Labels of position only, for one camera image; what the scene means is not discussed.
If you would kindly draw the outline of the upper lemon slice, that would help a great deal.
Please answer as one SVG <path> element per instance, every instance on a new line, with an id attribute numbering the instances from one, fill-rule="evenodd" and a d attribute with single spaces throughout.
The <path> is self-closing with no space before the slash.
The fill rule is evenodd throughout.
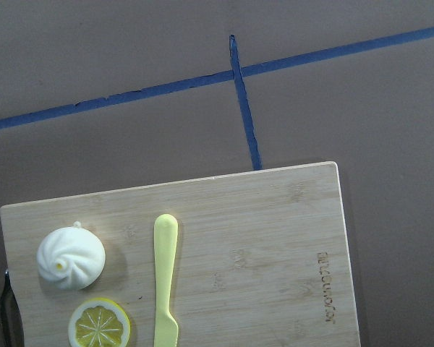
<path id="1" fill-rule="evenodd" d="M 121 346 L 129 343 L 131 324 L 127 313 L 107 298 L 81 303 L 68 323 L 70 346 Z"/>

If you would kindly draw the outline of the white steamed bun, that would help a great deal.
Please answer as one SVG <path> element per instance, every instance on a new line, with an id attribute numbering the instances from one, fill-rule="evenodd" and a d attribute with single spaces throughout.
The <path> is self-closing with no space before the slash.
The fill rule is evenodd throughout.
<path id="1" fill-rule="evenodd" d="M 76 221 L 41 241 L 36 254 L 39 275 L 61 290 L 78 291 L 98 279 L 106 262 L 101 240 Z"/>

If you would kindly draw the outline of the yellow plastic knife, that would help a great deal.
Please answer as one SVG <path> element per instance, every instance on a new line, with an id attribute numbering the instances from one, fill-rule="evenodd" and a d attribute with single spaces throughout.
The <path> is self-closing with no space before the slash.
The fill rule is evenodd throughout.
<path id="1" fill-rule="evenodd" d="M 170 214 L 158 216 L 153 227 L 156 280 L 154 346 L 176 346 L 178 341 L 179 326 L 170 311 L 178 230 L 178 221 Z"/>

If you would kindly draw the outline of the bamboo cutting board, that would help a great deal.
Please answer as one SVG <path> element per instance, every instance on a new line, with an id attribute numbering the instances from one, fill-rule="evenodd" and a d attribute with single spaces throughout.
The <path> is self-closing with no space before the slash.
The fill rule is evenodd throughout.
<path id="1" fill-rule="evenodd" d="M 337 165 L 333 162 L 6 205 L 0 209 L 26 346 L 67 346 L 85 300 L 118 303 L 129 344 L 151 346 L 153 224 L 179 222 L 171 313 L 180 346 L 358 346 Z M 50 232 L 75 221 L 106 249 L 97 281 L 62 291 L 38 274 Z"/>

